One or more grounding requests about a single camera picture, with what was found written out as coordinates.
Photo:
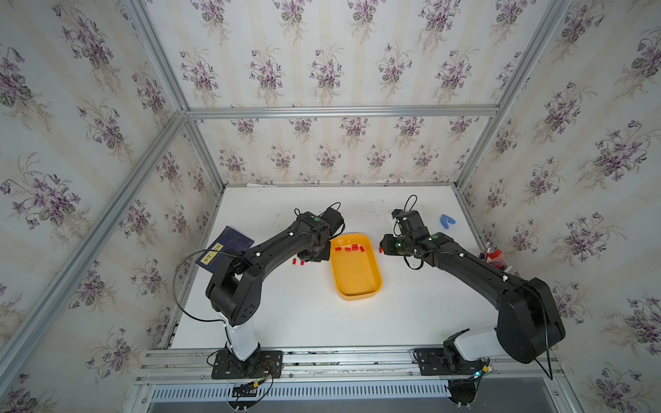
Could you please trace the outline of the yellow plastic storage box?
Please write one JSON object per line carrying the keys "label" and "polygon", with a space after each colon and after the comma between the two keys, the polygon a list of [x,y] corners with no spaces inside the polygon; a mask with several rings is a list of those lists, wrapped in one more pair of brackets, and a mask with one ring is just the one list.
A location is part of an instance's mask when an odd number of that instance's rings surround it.
{"label": "yellow plastic storage box", "polygon": [[[353,244],[358,251],[345,251]],[[330,248],[332,275],[338,295],[347,301],[374,297],[383,286],[380,268],[370,239],[362,233],[344,234],[332,240]]]}

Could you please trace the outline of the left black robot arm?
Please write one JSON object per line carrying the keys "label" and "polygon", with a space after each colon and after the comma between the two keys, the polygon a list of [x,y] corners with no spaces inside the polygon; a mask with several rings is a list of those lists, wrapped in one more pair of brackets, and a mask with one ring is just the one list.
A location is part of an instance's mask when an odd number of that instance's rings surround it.
{"label": "left black robot arm", "polygon": [[184,309],[172,287],[172,296],[180,313],[203,325],[221,323],[224,328],[225,350],[237,361],[255,357],[260,344],[252,318],[261,304],[263,283],[280,265],[290,258],[304,263],[319,263],[330,259],[332,240],[345,228],[342,214],[331,206],[323,213],[294,210],[295,220],[274,237],[246,251],[209,246],[185,256],[176,266],[172,283],[187,262],[195,257],[208,258],[211,278],[205,290],[218,318],[200,318]]}

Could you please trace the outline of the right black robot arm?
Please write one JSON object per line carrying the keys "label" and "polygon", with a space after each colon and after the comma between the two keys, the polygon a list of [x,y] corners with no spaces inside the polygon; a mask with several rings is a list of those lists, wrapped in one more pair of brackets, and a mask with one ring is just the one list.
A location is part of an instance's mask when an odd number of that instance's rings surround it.
{"label": "right black robot arm", "polygon": [[499,356],[529,364],[566,338],[551,288],[541,279],[525,280],[495,268],[443,233],[418,240],[386,234],[380,248],[387,256],[413,257],[451,274],[497,310],[493,328],[463,330],[444,341],[440,360],[451,373],[468,373],[479,361]]}

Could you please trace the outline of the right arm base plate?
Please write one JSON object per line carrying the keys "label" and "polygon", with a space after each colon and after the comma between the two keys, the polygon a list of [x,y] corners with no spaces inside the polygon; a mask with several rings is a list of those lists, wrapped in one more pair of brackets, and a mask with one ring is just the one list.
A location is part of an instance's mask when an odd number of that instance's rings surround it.
{"label": "right arm base plate", "polygon": [[423,376],[474,376],[488,370],[489,361],[467,361],[454,347],[418,348],[413,359]]}

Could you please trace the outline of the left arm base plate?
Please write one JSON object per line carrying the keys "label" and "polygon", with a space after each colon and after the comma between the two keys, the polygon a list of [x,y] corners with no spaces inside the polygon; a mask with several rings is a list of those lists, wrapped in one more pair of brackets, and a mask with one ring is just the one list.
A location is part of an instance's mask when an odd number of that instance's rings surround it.
{"label": "left arm base plate", "polygon": [[254,380],[267,376],[279,379],[282,375],[283,352],[258,349],[246,361],[239,361],[229,349],[221,349],[214,354],[211,366],[213,380]]}

